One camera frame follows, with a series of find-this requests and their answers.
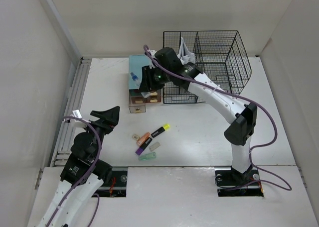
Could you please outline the clear glue bottle blue cap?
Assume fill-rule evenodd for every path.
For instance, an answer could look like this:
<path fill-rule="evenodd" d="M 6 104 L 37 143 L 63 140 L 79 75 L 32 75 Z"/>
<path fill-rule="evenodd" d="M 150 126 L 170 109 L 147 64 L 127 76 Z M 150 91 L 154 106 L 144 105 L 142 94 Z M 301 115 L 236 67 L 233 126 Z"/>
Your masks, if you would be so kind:
<path fill-rule="evenodd" d="M 130 75 L 131 75 L 131 78 L 132 78 L 133 82 L 135 83 L 136 87 L 139 88 L 141 85 L 140 79 L 133 72 L 131 72 Z"/>

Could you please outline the clear drawer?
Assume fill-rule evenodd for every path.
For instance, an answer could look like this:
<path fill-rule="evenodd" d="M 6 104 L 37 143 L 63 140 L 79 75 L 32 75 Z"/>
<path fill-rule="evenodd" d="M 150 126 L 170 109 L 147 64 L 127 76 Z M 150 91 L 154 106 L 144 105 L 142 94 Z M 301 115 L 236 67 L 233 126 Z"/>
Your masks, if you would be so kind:
<path fill-rule="evenodd" d="M 140 114 L 146 112 L 146 102 L 143 96 L 129 98 L 129 111 L 132 114 Z"/>

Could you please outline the yellow black highlighter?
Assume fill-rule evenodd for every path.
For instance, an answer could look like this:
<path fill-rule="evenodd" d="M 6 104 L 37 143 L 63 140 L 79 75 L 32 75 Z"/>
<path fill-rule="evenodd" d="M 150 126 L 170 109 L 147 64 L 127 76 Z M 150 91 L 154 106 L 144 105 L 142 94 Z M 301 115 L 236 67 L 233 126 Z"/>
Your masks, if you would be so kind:
<path fill-rule="evenodd" d="M 164 124 L 163 126 L 161 126 L 160 128 L 158 128 L 156 131 L 154 131 L 151 134 L 152 138 L 157 137 L 158 135 L 160 135 L 161 133 L 167 131 L 168 129 L 170 129 L 170 125 L 168 123 Z"/>

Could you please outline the white instruction booklet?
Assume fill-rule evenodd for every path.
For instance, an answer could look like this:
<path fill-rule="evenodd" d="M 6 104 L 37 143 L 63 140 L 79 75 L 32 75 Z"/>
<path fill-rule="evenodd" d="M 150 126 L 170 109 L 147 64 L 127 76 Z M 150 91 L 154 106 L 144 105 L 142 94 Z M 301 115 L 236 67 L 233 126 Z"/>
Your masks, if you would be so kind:
<path fill-rule="evenodd" d="M 180 59 L 182 65 L 189 62 L 195 63 L 195 54 L 189 51 L 183 37 L 180 38 L 180 46 L 177 57 Z"/>

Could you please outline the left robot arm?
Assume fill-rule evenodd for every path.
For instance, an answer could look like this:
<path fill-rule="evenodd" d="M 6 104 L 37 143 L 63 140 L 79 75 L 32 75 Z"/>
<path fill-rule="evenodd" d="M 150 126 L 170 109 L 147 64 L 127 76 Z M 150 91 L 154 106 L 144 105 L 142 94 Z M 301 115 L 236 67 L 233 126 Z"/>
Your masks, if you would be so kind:
<path fill-rule="evenodd" d="M 62 121 L 84 131 L 75 136 L 71 153 L 60 174 L 58 187 L 40 227 L 73 227 L 85 205 L 101 186 L 110 183 L 112 166 L 100 160 L 105 135 L 119 122 L 120 107 L 106 111 L 91 111 L 96 120 L 85 120 L 78 110 Z"/>

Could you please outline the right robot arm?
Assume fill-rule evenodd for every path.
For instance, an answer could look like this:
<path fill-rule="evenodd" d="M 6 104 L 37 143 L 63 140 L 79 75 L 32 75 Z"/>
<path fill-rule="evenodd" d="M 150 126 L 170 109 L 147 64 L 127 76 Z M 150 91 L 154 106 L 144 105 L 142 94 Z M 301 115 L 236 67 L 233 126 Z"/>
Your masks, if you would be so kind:
<path fill-rule="evenodd" d="M 232 93 L 222 90 L 195 64 L 195 55 L 191 52 L 176 54 L 170 47 L 154 51 L 147 45 L 144 51 L 150 65 L 142 68 L 140 91 L 150 92 L 172 82 L 211 105 L 229 123 L 224 136 L 232 148 L 231 179 L 236 184 L 247 181 L 252 170 L 249 151 L 257 106 L 245 104 Z"/>

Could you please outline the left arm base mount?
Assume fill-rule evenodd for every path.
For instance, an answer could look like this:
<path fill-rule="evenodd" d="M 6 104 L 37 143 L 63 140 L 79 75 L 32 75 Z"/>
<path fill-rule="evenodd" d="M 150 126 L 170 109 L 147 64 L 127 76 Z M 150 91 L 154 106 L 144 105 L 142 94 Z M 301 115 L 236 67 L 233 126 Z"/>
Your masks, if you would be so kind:
<path fill-rule="evenodd" d="M 116 168 L 112 172 L 111 179 L 108 183 L 103 184 L 95 192 L 100 197 L 105 198 L 122 198 L 127 194 L 128 169 Z"/>

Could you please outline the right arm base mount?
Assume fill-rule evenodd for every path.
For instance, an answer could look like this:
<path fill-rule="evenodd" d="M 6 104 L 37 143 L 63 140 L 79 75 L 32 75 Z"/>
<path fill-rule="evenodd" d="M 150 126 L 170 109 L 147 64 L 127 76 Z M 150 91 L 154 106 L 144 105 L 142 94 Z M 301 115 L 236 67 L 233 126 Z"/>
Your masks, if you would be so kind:
<path fill-rule="evenodd" d="M 259 180 L 259 172 L 249 168 L 240 173 L 232 167 L 215 168 L 215 185 L 219 197 L 263 197 L 263 189 Z"/>

